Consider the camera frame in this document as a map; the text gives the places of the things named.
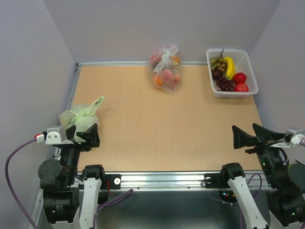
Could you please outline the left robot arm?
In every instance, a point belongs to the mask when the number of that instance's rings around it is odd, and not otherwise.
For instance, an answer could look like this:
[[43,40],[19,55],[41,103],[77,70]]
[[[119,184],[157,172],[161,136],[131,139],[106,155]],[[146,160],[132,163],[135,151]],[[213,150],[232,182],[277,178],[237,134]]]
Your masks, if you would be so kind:
[[110,182],[102,165],[89,165],[78,175],[81,152],[99,147],[98,125],[77,132],[57,126],[37,136],[60,149],[60,156],[45,160],[38,169],[43,191],[43,208],[54,229],[95,229],[99,192],[110,190]]

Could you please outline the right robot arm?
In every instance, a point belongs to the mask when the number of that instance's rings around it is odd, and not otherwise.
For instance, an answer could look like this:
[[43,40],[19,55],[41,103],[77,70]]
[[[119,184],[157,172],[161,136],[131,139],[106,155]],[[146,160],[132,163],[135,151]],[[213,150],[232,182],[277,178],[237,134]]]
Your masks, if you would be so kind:
[[304,146],[305,132],[290,128],[284,133],[253,124],[255,135],[237,126],[232,127],[234,149],[245,147],[245,152],[255,154],[263,175],[259,176],[259,188],[265,180],[269,190],[265,193],[270,222],[262,216],[251,194],[243,168],[238,163],[222,166],[219,180],[229,187],[241,209],[248,229],[303,229],[305,227],[305,165],[290,162],[286,148]]

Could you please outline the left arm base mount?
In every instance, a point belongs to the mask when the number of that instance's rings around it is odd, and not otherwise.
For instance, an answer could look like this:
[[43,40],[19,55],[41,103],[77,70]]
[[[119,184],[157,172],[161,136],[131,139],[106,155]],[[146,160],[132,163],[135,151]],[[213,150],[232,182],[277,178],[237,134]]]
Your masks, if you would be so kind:
[[106,191],[109,189],[120,189],[121,188],[121,175],[120,174],[96,174],[96,173],[88,173],[88,174],[77,174],[74,179],[74,185],[79,189],[84,189],[85,181],[88,181],[89,178],[93,178],[93,180],[97,180],[98,178],[102,178],[102,183],[99,186],[99,190]]

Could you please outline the clear plastic fruit bag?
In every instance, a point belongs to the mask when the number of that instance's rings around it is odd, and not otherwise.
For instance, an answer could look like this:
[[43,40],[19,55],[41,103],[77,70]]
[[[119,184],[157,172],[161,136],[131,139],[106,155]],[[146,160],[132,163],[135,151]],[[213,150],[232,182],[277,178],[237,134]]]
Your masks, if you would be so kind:
[[150,78],[155,88],[174,94],[182,80],[182,62],[178,48],[157,50],[148,61]]

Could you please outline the orange fruit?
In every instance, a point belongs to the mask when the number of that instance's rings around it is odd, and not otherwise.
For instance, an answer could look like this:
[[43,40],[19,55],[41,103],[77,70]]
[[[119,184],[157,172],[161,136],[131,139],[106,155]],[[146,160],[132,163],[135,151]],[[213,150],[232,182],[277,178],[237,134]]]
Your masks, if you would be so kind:
[[162,81],[161,75],[160,74],[155,74],[153,76],[153,81],[156,86],[163,87],[164,82]]

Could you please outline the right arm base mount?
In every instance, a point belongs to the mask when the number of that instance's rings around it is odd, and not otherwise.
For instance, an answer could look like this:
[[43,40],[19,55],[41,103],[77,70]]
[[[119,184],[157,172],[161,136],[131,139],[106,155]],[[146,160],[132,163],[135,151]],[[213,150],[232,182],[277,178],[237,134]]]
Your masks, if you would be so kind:
[[204,175],[201,186],[205,188],[227,188],[228,184],[220,173],[207,173]]

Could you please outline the pink peach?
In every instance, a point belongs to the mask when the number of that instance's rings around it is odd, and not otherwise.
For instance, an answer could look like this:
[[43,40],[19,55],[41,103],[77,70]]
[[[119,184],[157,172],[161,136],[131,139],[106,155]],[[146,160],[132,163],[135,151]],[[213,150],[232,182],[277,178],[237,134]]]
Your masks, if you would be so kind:
[[164,83],[171,84],[174,80],[174,74],[170,69],[164,69],[162,71],[162,81]]

